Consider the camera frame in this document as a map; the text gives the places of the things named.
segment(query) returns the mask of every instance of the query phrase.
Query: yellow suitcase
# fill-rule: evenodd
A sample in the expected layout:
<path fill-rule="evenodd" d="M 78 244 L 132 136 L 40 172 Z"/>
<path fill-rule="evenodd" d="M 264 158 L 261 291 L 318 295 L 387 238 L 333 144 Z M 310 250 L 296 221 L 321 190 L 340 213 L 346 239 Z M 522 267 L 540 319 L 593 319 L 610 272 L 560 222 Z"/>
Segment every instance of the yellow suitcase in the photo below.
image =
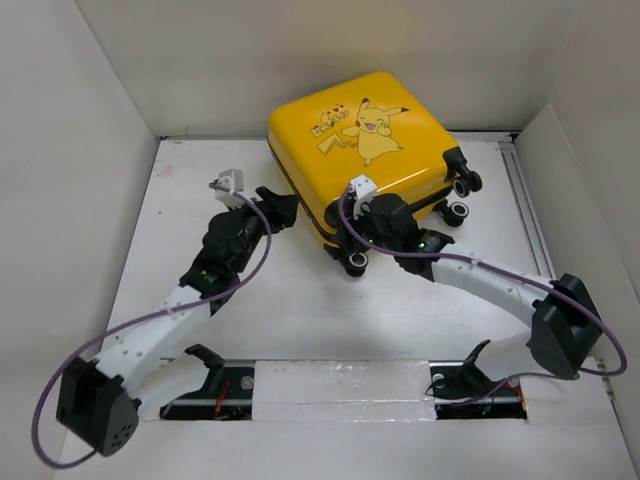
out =
<path fill-rule="evenodd" d="M 400 195 L 414 216 L 435 209 L 452 226 L 462 224 L 468 209 L 445 197 L 452 189 L 466 197 L 482 187 L 453 137 L 386 72 L 279 107 L 268 140 L 316 237 L 353 276 L 364 273 L 366 257 L 339 235 L 336 208 L 350 180 L 367 175 L 380 193 Z"/>

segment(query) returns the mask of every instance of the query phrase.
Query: white surface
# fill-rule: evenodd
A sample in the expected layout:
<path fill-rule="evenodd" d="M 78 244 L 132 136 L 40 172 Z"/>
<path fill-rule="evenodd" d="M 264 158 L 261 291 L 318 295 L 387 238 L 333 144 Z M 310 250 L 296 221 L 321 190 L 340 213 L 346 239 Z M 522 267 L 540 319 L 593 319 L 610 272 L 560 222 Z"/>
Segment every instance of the white surface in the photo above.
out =
<path fill-rule="evenodd" d="M 251 418 L 285 422 L 434 421 L 426 360 L 261 361 Z"/>
<path fill-rule="evenodd" d="M 462 148 L 485 184 L 467 199 L 470 217 L 455 231 L 436 218 L 423 224 L 532 272 L 497 144 Z M 207 221 L 220 211 L 207 183 L 231 167 L 244 170 L 247 190 L 278 190 L 263 140 L 161 144 L 112 326 L 155 308 L 188 268 Z M 380 255 L 371 255 L 362 279 L 349 279 L 307 228 L 301 218 L 275 238 L 265 270 L 194 343 L 231 358 L 462 358 L 480 340 L 524 329 L 506 312 L 407 275 Z M 116 457 L 56 478 L 634 478 L 599 379 L 524 379 L 523 388 L 531 423 L 148 422 Z M 85 448 L 69 435 L 64 458 Z"/>
<path fill-rule="evenodd" d="M 104 330 L 156 145 L 71 0 L 1 1 L 0 64 L 0 477 L 40 480 L 36 397 Z"/>
<path fill-rule="evenodd" d="M 377 70 L 448 128 L 524 127 L 585 0 L 76 1 L 156 135 L 222 136 Z"/>
<path fill-rule="evenodd" d="M 518 139 L 553 262 L 580 275 L 618 333 L 630 368 L 613 379 L 640 465 L 640 3 L 590 0 L 564 54 L 550 104 Z M 617 365 L 608 343 L 601 350 Z"/>

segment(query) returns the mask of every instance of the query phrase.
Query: cable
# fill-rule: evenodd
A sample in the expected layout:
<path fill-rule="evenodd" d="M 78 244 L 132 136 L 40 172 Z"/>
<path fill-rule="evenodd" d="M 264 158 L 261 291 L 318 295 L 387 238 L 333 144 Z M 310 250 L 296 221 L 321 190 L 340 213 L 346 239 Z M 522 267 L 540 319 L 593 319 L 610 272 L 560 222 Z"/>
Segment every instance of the cable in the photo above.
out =
<path fill-rule="evenodd" d="M 169 410 L 171 410 L 171 407 L 173 407 L 173 400 L 167 403 L 167 405 L 162 409 L 162 411 L 160 412 L 160 418 L 166 417 L 167 413 L 169 413 Z"/>
<path fill-rule="evenodd" d="M 479 268 L 483 268 L 485 270 L 488 270 L 490 272 L 496 273 L 496 274 L 501 275 L 503 277 L 507 277 L 507 278 L 510 278 L 512 280 L 516 280 L 516 281 L 531 285 L 533 287 L 539 288 L 539 289 L 545 291 L 546 293 L 548 293 L 549 295 L 553 295 L 554 297 L 562 300 L 566 304 L 568 304 L 571 307 L 575 308 L 576 310 L 578 310 L 578 312 L 580 312 L 582 315 L 587 317 L 591 322 L 593 322 L 602 331 L 602 333 L 604 333 L 607 336 L 607 338 L 609 338 L 609 340 L 613 344 L 613 347 L 615 348 L 616 352 L 618 353 L 618 356 L 620 357 L 620 366 L 616 370 L 599 371 L 599 370 L 593 370 L 593 369 L 590 369 L 590 368 L 580 368 L 581 372 L 589 373 L 591 375 L 597 375 L 597 376 L 600 376 L 600 377 L 615 377 L 615 376 L 618 376 L 618 375 L 622 375 L 627 370 L 627 365 L 628 365 L 627 355 L 626 355 L 626 353 L 624 351 L 624 348 L 622 347 L 622 344 L 616 338 L 616 336 L 613 333 L 613 331 L 609 327 L 607 327 L 602 322 L 602 320 L 600 320 L 597 317 L 597 315 L 595 315 L 593 312 L 591 312 L 591 310 L 586 308 L 584 305 L 578 303 L 573 298 L 565 295 L 562 292 L 559 292 L 559 291 L 555 290 L 550 285 L 545 285 L 544 283 L 540 283 L 540 282 L 537 282 L 537 281 L 532 280 L 530 278 L 524 277 L 522 275 L 518 275 L 517 273 L 509 272 L 508 270 L 503 270 L 500 267 L 496 267 L 495 265 L 491 265 L 490 263 L 479 261 L 478 259 L 473 258 L 473 257 L 469 257 L 467 255 L 459 255 L 459 254 L 455 254 L 455 253 L 394 252 L 393 250 L 388 250 L 386 248 L 379 247 L 378 245 L 375 245 L 373 243 L 368 242 L 358 232 L 356 232 L 356 230 L 351 226 L 351 224 L 349 223 L 349 221 L 347 219 L 347 216 L 345 214 L 345 202 L 346 202 L 347 196 L 349 195 L 349 189 L 350 189 L 350 187 L 347 187 L 347 189 L 344 191 L 344 193 L 340 197 L 340 200 L 339 200 L 339 203 L 338 203 L 338 215 L 340 216 L 340 221 L 343 223 L 343 225 L 345 226 L 347 231 L 351 234 L 351 236 L 356 241 L 358 241 L 359 243 L 364 245 L 365 247 L 370 248 L 371 250 L 375 250 L 376 252 L 383 253 L 385 255 L 392 255 L 394 257 L 402 257 L 402 258 L 448 258 L 448 259 L 451 259 L 451 260 L 459 260 L 459 261 L 463 261 L 463 262 L 466 262 L 466 263 L 472 263 L 472 264 L 475 264 L 476 266 L 478 266 Z M 501 383 L 504 385 L 504 383 L 507 383 L 509 380 L 511 380 L 513 378 L 516 378 L 516 377 L 519 377 L 519 376 L 536 376 L 536 377 L 543 376 L 543 377 L 556 378 L 554 375 L 549 375 L 549 374 L 525 372 L 525 373 L 512 375 L 510 377 L 506 377 L 506 378 L 502 379 L 500 382 L 498 382 L 498 385 L 500 385 Z M 472 402 L 473 403 L 473 402 L 475 402 L 477 400 L 481 400 L 483 398 L 486 398 L 487 396 L 492 395 L 493 393 L 495 393 L 500 388 L 498 388 L 496 386 L 489 393 L 483 395 L 482 397 L 472 399 L 473 401 L 472 400 L 467 400 L 466 402 L 460 402 L 457 405 L 459 405 L 459 406 L 464 406 L 465 404 L 469 405 L 468 402 Z"/>
<path fill-rule="evenodd" d="M 215 302 L 215 301 L 218 301 L 218 300 L 220 300 L 222 298 L 226 298 L 226 297 L 234 294 L 237 290 L 239 290 L 241 287 L 244 287 L 247 283 L 249 283 L 253 279 L 253 277 L 255 277 L 258 274 L 258 272 L 260 271 L 260 269 L 264 265 L 265 261 L 267 260 L 267 256 L 269 255 L 269 252 L 271 250 L 271 236 L 272 236 L 271 225 L 269 224 L 269 220 L 264 215 L 264 213 L 262 213 L 262 211 L 251 200 L 249 200 L 247 197 L 245 197 L 241 193 L 238 193 L 238 192 L 235 192 L 235 191 L 232 192 L 229 189 L 226 189 L 226 188 L 223 188 L 223 187 L 219 187 L 217 185 L 211 185 L 211 188 L 213 188 L 214 190 L 219 190 L 221 192 L 231 193 L 231 195 L 233 195 L 234 197 L 239 198 L 240 200 L 242 200 L 249 208 L 251 208 L 251 210 L 253 210 L 255 212 L 255 214 L 258 216 L 258 218 L 260 218 L 260 220 L 262 220 L 262 223 L 264 223 L 264 226 L 265 226 L 265 229 L 266 229 L 266 236 L 267 236 L 267 245 L 265 246 L 264 253 L 262 254 L 262 257 L 260 258 L 260 261 L 256 265 L 256 268 L 254 268 L 251 271 L 251 273 L 249 275 L 247 275 L 247 277 L 244 280 L 241 280 L 240 282 L 238 282 L 233 287 L 229 288 L 228 290 L 225 290 L 222 293 L 218 293 L 217 295 L 213 295 L 213 296 L 210 296 L 210 297 L 207 297 L 207 298 L 203 298 L 203 299 L 198 300 L 196 302 L 186 303 L 184 305 L 173 307 L 172 309 L 170 309 L 170 312 L 181 312 L 181 311 L 184 311 L 184 310 L 191 310 L 192 308 L 199 307 L 200 305 L 205 305 L 205 304 L 210 303 L 210 302 Z M 93 457 L 96 454 L 96 451 L 94 450 L 93 452 L 85 455 L 82 458 L 79 458 L 78 460 L 74 460 L 73 462 L 59 463 L 56 460 L 54 460 L 53 458 L 49 457 L 45 453 L 45 451 L 42 448 L 42 444 L 40 443 L 40 432 L 39 432 L 39 430 L 40 430 L 40 418 L 42 416 L 42 411 L 44 409 L 44 404 L 45 404 L 47 398 L 49 397 L 49 394 L 51 393 L 51 390 L 53 389 L 53 386 L 55 385 L 56 381 L 62 376 L 62 373 L 64 372 L 64 370 L 71 364 L 71 362 L 73 360 L 78 358 L 80 356 L 80 354 L 82 354 L 88 348 L 90 348 L 90 347 L 102 342 L 105 338 L 110 337 L 111 335 L 113 335 L 115 333 L 118 333 L 119 331 L 124 330 L 126 328 L 133 327 L 134 325 L 139 325 L 139 324 L 141 324 L 143 322 L 147 322 L 149 320 L 154 320 L 156 318 L 163 317 L 166 314 L 167 314 L 167 310 L 166 309 L 157 310 L 155 312 L 148 313 L 146 315 L 142 315 L 141 317 L 134 318 L 133 320 L 129 320 L 128 322 L 125 322 L 125 323 L 123 323 L 121 325 L 118 325 L 117 327 L 114 327 L 111 330 L 107 330 L 106 332 L 101 333 L 97 337 L 92 338 L 91 340 L 89 340 L 89 341 L 85 342 L 84 344 L 82 344 L 71 355 L 69 355 L 69 357 L 67 357 L 67 359 L 64 362 L 62 362 L 62 365 L 60 365 L 60 367 L 58 367 L 58 369 L 55 371 L 55 373 L 51 376 L 51 378 L 49 379 L 49 381 L 45 385 L 44 390 L 40 394 L 40 398 L 38 399 L 38 403 L 36 404 L 36 408 L 35 408 L 35 410 L 33 412 L 33 418 L 31 420 L 31 443 L 33 445 L 33 449 L 36 452 L 36 455 L 38 456 L 38 458 L 40 458 L 40 460 L 42 460 L 42 462 L 45 465 L 47 465 L 50 468 L 56 469 L 56 470 L 64 470 L 64 469 L 74 468 L 74 467 L 77 467 L 78 465 L 86 462 L 87 460 L 89 460 L 91 457 Z"/>
<path fill-rule="evenodd" d="M 213 416 L 214 420 L 217 420 L 218 417 L 220 416 L 220 411 L 222 410 L 222 402 L 224 402 L 224 399 L 227 396 L 227 393 L 229 393 L 230 386 L 231 386 L 231 382 L 229 380 L 224 382 L 222 386 L 222 393 L 216 400 L 216 403 L 213 405 L 213 410 L 215 411 L 215 415 Z"/>

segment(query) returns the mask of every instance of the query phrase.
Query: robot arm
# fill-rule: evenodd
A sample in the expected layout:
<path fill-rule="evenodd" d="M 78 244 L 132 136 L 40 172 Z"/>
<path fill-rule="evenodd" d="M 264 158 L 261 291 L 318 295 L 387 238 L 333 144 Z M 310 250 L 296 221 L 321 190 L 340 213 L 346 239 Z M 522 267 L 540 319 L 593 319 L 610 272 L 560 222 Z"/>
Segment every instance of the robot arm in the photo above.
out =
<path fill-rule="evenodd" d="M 241 191 L 241 172 L 223 172 L 212 186 Z M 256 190 L 255 206 L 272 233 L 296 219 L 295 196 Z M 167 300 L 167 314 L 145 323 L 89 361 L 76 358 L 64 371 L 57 419 L 103 456 L 120 450 L 139 419 L 171 400 L 221 381 L 224 360 L 202 345 L 185 344 L 185 336 L 209 321 L 230 296 L 191 310 L 179 307 L 233 289 L 239 283 L 266 226 L 256 212 L 225 192 L 216 192 L 228 211 L 214 216 L 203 248 Z"/>
<path fill-rule="evenodd" d="M 456 388 L 460 394 L 450 398 L 482 395 L 494 381 L 536 364 L 558 378 L 576 378 L 602 331 L 573 307 L 514 277 L 525 277 L 568 295 L 597 315 L 578 278 L 564 275 L 552 280 L 519 273 L 495 262 L 486 264 L 482 257 L 448 235 L 419 228 L 409 206 L 397 195 L 376 196 L 371 188 L 366 192 L 352 188 L 349 201 L 354 229 L 371 244 L 396 252 L 395 260 L 405 271 L 476 295 L 513 314 L 531 329 L 531 335 L 502 342 L 485 341 L 474 348 L 456 378 L 444 379 L 445 383 L 458 383 L 457 387 L 469 384 L 469 388 Z M 438 255 L 416 258 L 413 254 Z"/>

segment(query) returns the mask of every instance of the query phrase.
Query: white wall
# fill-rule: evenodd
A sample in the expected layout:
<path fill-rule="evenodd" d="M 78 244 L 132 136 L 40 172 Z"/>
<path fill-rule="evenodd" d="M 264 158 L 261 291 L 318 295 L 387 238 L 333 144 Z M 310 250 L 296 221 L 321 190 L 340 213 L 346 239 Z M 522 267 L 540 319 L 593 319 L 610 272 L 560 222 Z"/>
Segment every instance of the white wall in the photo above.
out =
<path fill-rule="evenodd" d="M 584 0 L 76 0 L 156 135 L 264 133 L 276 106 L 379 69 L 452 129 L 519 128 Z"/>
<path fill-rule="evenodd" d="M 156 147 L 72 0 L 0 2 L 0 65 L 0 477 L 38 480 L 37 395 L 104 328 Z"/>
<path fill-rule="evenodd" d="M 589 0 L 550 103 L 517 141 L 557 272 L 580 275 L 630 358 L 616 406 L 640 465 L 640 3 Z M 616 355 L 606 342 L 610 367 Z"/>

